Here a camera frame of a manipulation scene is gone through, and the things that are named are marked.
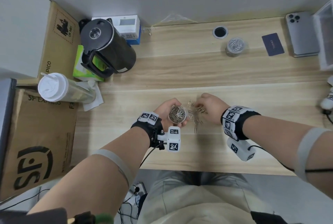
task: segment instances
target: smartphone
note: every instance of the smartphone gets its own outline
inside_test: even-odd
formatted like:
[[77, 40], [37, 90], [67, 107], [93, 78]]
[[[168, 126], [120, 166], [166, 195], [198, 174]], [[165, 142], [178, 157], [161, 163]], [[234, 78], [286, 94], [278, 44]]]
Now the smartphone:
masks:
[[310, 12], [286, 15], [294, 57], [313, 56], [319, 53], [319, 43]]

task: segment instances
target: green tissue package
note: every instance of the green tissue package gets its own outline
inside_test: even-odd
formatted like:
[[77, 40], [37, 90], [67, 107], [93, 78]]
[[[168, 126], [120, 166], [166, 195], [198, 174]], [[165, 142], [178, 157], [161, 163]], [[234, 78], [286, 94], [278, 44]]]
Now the green tissue package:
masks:
[[[84, 68], [82, 63], [82, 54], [83, 54], [84, 48], [82, 45], [78, 46], [78, 51], [76, 53], [76, 59], [75, 59], [75, 66], [73, 70], [73, 77], [82, 80], [82, 81], [88, 81], [88, 80], [95, 80], [95, 81], [104, 81], [103, 78], [97, 76], [96, 74], [92, 73], [88, 69]], [[93, 63], [95, 66], [97, 66], [100, 70], [105, 70], [106, 65], [97, 57], [93, 58]]]

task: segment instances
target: person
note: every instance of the person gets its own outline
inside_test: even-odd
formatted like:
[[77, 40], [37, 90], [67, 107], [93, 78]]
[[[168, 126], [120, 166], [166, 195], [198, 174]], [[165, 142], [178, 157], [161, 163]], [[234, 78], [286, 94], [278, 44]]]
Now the person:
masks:
[[[173, 126], [168, 114], [174, 105], [181, 103], [173, 98], [154, 111], [161, 118], [164, 131]], [[230, 108], [207, 93], [203, 93], [194, 106], [203, 107], [205, 119], [217, 125], [221, 125], [221, 116]], [[316, 129], [256, 114], [244, 121], [241, 130], [286, 167], [295, 169], [301, 142]], [[306, 178], [333, 198], [333, 173], [330, 172], [333, 133], [323, 130], [317, 138], [305, 163], [307, 171], [314, 172], [306, 173]], [[102, 149], [115, 153], [135, 176], [149, 146], [146, 131], [135, 126]], [[197, 186], [193, 185], [194, 177], [189, 172], [162, 172], [144, 201], [138, 223], [262, 223], [260, 220], [274, 216], [272, 209], [252, 192], [242, 176], [205, 172], [201, 175], [201, 186]], [[91, 155], [66, 174], [29, 213], [63, 207], [69, 218], [86, 211], [115, 216], [129, 183], [119, 166], [109, 158]]]

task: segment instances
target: gray floor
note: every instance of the gray floor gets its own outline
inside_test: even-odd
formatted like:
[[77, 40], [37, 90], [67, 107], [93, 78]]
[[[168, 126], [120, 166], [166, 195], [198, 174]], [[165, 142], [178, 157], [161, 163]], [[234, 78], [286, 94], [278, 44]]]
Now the gray floor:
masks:
[[[155, 181], [158, 170], [140, 170], [135, 178], [135, 183], [143, 182], [147, 191], [150, 190]], [[307, 184], [297, 177], [292, 176], [272, 176], [243, 174], [252, 185], [257, 195], [281, 215], [288, 223], [303, 224], [327, 224], [332, 223], [333, 219], [333, 200], [318, 191], [312, 185]], [[44, 184], [41, 188], [31, 189], [10, 202], [0, 206], [0, 209], [13, 205], [23, 199], [34, 196], [39, 190], [51, 188], [57, 180]], [[24, 201], [11, 210], [28, 211], [36, 204], [38, 197]], [[131, 213], [129, 205], [123, 205], [122, 211], [125, 214]], [[138, 208], [132, 209], [132, 216], [136, 217]], [[116, 224], [120, 224], [120, 218], [117, 214]], [[124, 223], [130, 224], [130, 218], [124, 216]]]

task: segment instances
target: person's left arm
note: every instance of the person's left arm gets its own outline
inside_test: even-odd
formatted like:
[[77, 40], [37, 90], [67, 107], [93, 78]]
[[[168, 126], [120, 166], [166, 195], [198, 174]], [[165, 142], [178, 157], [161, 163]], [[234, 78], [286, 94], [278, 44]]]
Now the person's left arm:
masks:
[[[181, 103], [173, 98], [154, 111], [162, 119], [165, 132], [173, 126], [168, 118], [173, 105]], [[142, 128], [133, 127], [102, 149], [118, 155], [135, 177], [149, 145], [148, 134]], [[115, 216], [128, 190], [127, 180], [114, 162], [102, 155], [91, 155], [66, 174], [29, 213], [64, 207], [68, 218], [86, 211]]]

